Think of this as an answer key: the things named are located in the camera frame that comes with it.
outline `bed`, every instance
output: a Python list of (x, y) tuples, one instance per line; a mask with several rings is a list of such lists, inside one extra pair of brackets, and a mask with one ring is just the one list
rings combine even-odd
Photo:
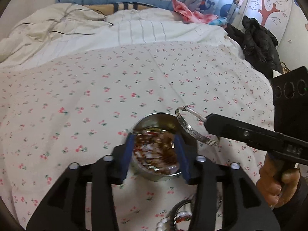
[[(54, 27), (50, 19), (60, 22)], [(273, 129), (270, 84), (241, 59), (222, 27), (183, 24), (159, 8), (104, 18), (65, 3), (19, 24), (0, 43), (7, 50), (1, 63), (0, 194), (24, 228), (69, 163), (110, 154), (147, 114), (174, 114), (187, 104), (204, 115)], [(50, 32), (50, 25), (91, 35)], [(199, 121), (188, 120), (206, 135)], [(199, 143), (199, 153), (220, 164), (239, 162), (254, 182), (265, 156), (226, 139), (216, 147)], [(195, 189), (182, 178), (150, 182), (130, 171), (123, 185), (113, 187), (120, 230), (155, 229)]]

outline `pink cloth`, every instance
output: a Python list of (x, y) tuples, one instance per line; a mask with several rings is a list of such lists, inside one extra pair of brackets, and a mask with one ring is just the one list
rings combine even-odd
[(172, 4), (174, 11), (183, 16), (184, 22), (209, 23), (218, 18), (216, 15), (204, 15), (198, 11), (191, 12), (184, 3), (178, 0), (172, 0)]

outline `black jacket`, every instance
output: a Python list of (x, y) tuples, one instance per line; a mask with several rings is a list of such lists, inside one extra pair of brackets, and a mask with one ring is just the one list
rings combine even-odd
[(273, 78), (273, 70), (282, 74), (276, 37), (254, 18), (244, 16), (242, 24), (245, 33), (230, 24), (225, 30), (241, 46), (245, 59), (269, 80)]

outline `finger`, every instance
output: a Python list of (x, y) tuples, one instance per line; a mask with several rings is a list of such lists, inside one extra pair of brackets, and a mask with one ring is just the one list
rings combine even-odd
[(257, 182), (257, 188), (260, 193), (263, 195), (265, 201), (268, 203), (269, 206), (276, 205), (278, 203), (278, 195), (272, 195), (267, 192), (260, 181)]
[(270, 177), (267, 173), (260, 173), (259, 186), (263, 187), (267, 192), (272, 195), (279, 195), (281, 192), (281, 185), (273, 177)]
[(297, 186), (286, 184), (283, 188), (282, 195), (280, 199), (278, 200), (278, 203), (276, 204), (275, 208), (279, 208), (283, 206), (284, 204), (288, 203), (293, 195), (295, 194), (297, 189)]
[(299, 182), (300, 173), (297, 168), (288, 169), (287, 171), (283, 172), (281, 181), (284, 184), (289, 184), (296, 186)]
[(300, 173), (296, 168), (289, 169), (282, 174), (281, 181), (285, 184), (281, 197), (275, 206), (279, 208), (289, 202), (294, 196), (299, 182)]
[(275, 163), (268, 154), (265, 156), (264, 166), (260, 169), (260, 171), (261, 170), (263, 170), (263, 172), (266, 172), (271, 177), (273, 177), (277, 173)]

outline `wall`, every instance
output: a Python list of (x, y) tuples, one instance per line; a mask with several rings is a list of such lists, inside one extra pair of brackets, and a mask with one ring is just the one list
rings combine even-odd
[(308, 21), (293, 1), (291, 16), (278, 47), (280, 60), (291, 70), (308, 68)]
[(281, 41), (291, 14), (292, 0), (248, 0), (245, 15), (255, 18)]
[(0, 18), (0, 40), (10, 33), (10, 30), (20, 20), (28, 17), (40, 8), (54, 4), (56, 0), (11, 0)]

